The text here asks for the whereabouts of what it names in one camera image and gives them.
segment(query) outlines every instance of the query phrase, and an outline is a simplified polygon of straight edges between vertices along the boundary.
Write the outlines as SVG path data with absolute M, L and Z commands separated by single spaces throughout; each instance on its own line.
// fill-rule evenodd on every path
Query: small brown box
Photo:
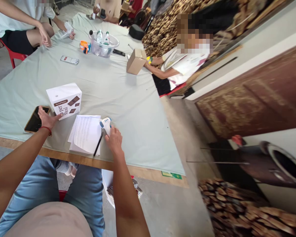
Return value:
M 147 55 L 145 51 L 141 49 L 134 49 L 127 62 L 126 72 L 137 75 L 146 61 Z
M 129 7 L 129 2 L 124 1 L 122 4 L 122 9 L 128 10 L 128 7 Z

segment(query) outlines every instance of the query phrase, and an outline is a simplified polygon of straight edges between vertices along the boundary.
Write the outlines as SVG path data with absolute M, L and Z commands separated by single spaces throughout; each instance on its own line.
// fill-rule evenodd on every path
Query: black hair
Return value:
M 191 14 L 188 28 L 198 29 L 200 34 L 214 35 L 231 26 L 237 12 L 238 3 L 235 0 L 221 0 Z

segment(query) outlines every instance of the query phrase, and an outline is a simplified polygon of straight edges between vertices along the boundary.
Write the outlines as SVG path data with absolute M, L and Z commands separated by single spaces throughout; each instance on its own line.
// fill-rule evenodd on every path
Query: plastic basket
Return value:
M 89 35 L 91 40 L 91 52 L 97 56 L 108 58 L 113 53 L 113 50 L 119 45 L 119 41 L 113 35 L 110 35 L 110 44 L 100 44 L 97 41 L 93 40 Z

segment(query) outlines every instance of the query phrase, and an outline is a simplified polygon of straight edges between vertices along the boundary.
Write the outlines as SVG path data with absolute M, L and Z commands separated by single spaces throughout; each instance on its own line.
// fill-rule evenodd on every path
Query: light green tablecloth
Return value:
M 72 19 L 74 40 L 52 37 L 52 47 L 39 47 L 0 81 L 0 137 L 25 141 L 31 134 L 24 127 L 38 105 L 51 107 L 46 89 L 75 82 L 82 91 L 81 115 L 110 117 L 123 135 L 123 150 L 129 165 L 185 174 L 154 81 L 147 69 L 138 75 L 126 73 L 127 57 L 105 59 L 83 54 L 81 40 L 89 42 L 90 30 L 102 29 L 115 36 L 117 49 L 131 54 L 128 46 L 143 49 L 126 28 L 88 20 L 82 13 Z M 61 62 L 61 56 L 80 60 L 78 65 Z M 76 115 L 61 120 L 44 147 L 71 153 L 67 142 Z M 105 140 L 96 159 L 112 161 Z

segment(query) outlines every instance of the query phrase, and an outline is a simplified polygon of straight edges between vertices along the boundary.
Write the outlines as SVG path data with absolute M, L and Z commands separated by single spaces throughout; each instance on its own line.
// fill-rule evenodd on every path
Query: concrete floor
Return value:
M 78 11 L 87 13 L 80 5 L 68 5 L 60 10 L 59 18 L 68 19 Z M 12 70 L 6 48 L 0 49 L 0 80 Z M 169 126 L 177 146 L 189 189 L 152 182 L 135 177 L 143 190 L 140 202 L 151 236 L 214 236 L 207 209 L 197 188 L 200 179 L 219 177 L 215 166 L 186 161 L 210 161 L 207 143 L 214 137 L 191 101 L 162 97 Z M 0 160 L 11 150 L 0 147 Z M 60 190 L 67 190 L 72 178 L 58 173 Z M 115 209 L 103 192 L 103 212 L 106 229 L 103 236 L 116 236 Z

